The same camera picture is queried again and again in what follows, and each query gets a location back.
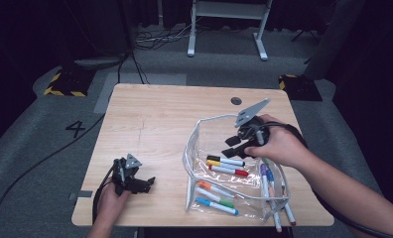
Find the metal bracket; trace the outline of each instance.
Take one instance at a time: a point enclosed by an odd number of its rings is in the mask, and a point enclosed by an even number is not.
[[[128,156],[126,157],[126,162],[125,162],[126,169],[132,169],[132,168],[140,167],[142,165],[143,164],[141,164],[141,162],[139,162],[137,158],[135,158],[133,155],[128,154]]]
[[[252,105],[237,114],[236,122],[234,123],[234,127],[238,128],[246,122],[250,121],[256,114],[262,110],[269,102],[270,98],[265,98],[264,100]]]

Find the wooden table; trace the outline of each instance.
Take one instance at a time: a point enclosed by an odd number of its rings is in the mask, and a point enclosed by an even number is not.
[[[242,100],[240,105],[230,102]],[[182,156],[196,122],[222,114],[237,114],[265,98],[271,102],[259,114],[268,113],[299,128],[287,94],[282,90],[223,87],[118,84],[115,86],[81,190],[72,222],[91,225],[91,207],[97,190],[114,159],[135,156],[143,166],[136,178],[156,177],[149,193],[132,195],[117,222],[121,226],[274,226],[228,215],[185,212],[188,174]],[[303,176],[283,167],[291,192],[290,203],[298,226],[329,226],[333,217],[319,204]],[[284,226],[289,221],[281,212]]]

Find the gray carpet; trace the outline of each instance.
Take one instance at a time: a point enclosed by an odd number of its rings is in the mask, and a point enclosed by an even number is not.
[[[187,57],[188,40],[167,44],[151,51],[135,51],[136,60],[148,75],[166,76],[173,81],[160,84],[278,89],[280,74],[302,73],[316,48],[309,34],[297,41],[294,32],[266,32],[267,61],[258,57],[252,32],[210,31],[196,37],[196,55]],[[38,99],[18,118],[0,140],[0,196],[22,172],[73,140],[66,127],[76,121],[90,129],[99,120],[113,87],[117,66],[97,72],[87,97],[44,95],[58,68],[38,78],[33,90]],[[121,80],[137,81],[131,59],[121,69]],[[292,101],[310,148],[351,177],[379,191],[364,161],[356,139],[331,102],[334,87],[317,81],[323,102]],[[31,170],[8,193],[0,207],[0,237],[84,237],[89,227],[71,221],[72,192],[80,190],[101,122],[80,140]],[[117,227],[112,237],[134,237],[136,228]],[[295,237],[351,237],[339,221],[331,227],[296,227]]]

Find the clear plastic bag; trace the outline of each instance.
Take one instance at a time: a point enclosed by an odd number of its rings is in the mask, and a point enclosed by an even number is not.
[[[223,115],[201,119],[196,123],[183,156],[184,167],[189,175],[186,211],[266,221],[282,209],[290,198],[286,177],[280,165],[266,158],[231,158],[245,163],[242,169],[247,172],[247,176],[240,176],[210,170],[207,164],[208,155],[223,157],[221,151],[228,149],[225,139],[237,133],[235,120],[235,115]],[[263,179],[260,170],[263,163],[267,163],[273,181],[271,178]]]

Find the hand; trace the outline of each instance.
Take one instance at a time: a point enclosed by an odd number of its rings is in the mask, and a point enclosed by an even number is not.
[[[100,200],[97,204],[97,219],[102,217],[105,222],[114,225],[125,208],[126,200],[131,194],[131,191],[124,190],[119,196],[115,192],[116,185],[111,182],[111,178],[108,178],[106,182],[109,182],[109,184],[101,191]]]
[[[115,191],[116,185],[111,181],[112,178],[108,178],[107,185],[101,191],[97,204],[97,217],[88,233],[88,238],[110,237],[113,225],[125,208],[126,200],[131,194],[131,191],[124,190],[119,196]]]
[[[268,114],[260,117],[264,122],[281,122]],[[262,147],[248,147],[245,153],[253,157],[267,157],[275,163],[293,168],[297,168],[300,158],[311,154],[291,132],[279,126],[270,127],[270,138],[267,144]]]

